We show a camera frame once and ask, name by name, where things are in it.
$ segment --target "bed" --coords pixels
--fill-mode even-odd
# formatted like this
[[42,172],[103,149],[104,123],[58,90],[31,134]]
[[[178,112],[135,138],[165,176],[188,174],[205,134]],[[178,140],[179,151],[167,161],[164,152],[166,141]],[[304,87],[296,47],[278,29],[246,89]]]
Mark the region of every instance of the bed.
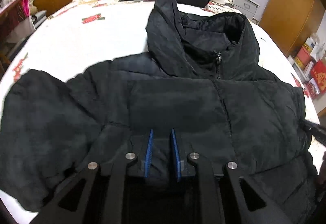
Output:
[[[11,86],[29,69],[43,70],[67,81],[97,62],[146,52],[145,27],[153,7],[154,1],[73,0],[50,16],[30,37],[4,74],[0,82],[0,115]],[[205,8],[184,4],[178,4],[178,8],[201,16],[239,12],[212,1]],[[280,80],[296,86],[294,78],[299,80],[299,77],[276,44],[258,25],[252,23],[252,28],[260,45],[259,65]],[[305,95],[305,104],[306,119],[319,123],[309,94]],[[319,170],[325,147],[313,140],[309,151]],[[20,224],[29,223],[37,214],[25,211],[14,198],[2,191],[0,198]]]

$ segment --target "jacket collar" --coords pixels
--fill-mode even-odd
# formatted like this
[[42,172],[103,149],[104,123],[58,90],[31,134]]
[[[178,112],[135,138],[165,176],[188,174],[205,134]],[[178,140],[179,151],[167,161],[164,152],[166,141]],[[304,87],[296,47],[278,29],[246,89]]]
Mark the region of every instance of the jacket collar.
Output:
[[258,65],[259,45],[242,14],[204,17],[180,12],[176,0],[156,0],[146,31],[149,52],[170,76],[214,79],[219,53],[224,80],[250,80]]

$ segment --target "black metal bracket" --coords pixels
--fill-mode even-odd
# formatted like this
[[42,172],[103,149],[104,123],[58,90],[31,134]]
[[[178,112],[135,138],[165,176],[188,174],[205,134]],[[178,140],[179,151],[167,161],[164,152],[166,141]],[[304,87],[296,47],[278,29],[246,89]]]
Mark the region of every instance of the black metal bracket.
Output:
[[317,141],[326,146],[326,127],[303,120],[302,125],[307,133],[311,133]]
[[241,223],[291,224],[285,213],[235,163],[225,166],[237,202]]
[[[107,174],[110,171],[110,180],[104,195],[99,202],[97,218],[99,221],[89,220],[89,223],[120,224],[122,222],[124,183],[127,168],[137,162],[134,153],[121,154],[113,164],[104,164],[101,168],[96,162],[91,162],[72,181],[65,186],[31,221],[31,224],[84,224],[89,219],[87,214],[92,210],[90,198],[96,188],[96,182],[101,177],[101,169]],[[79,197],[76,206],[65,202],[77,190]]]
[[201,224],[221,224],[221,208],[214,181],[211,162],[203,155],[192,152],[187,157],[188,162],[196,167],[199,185],[199,200]]

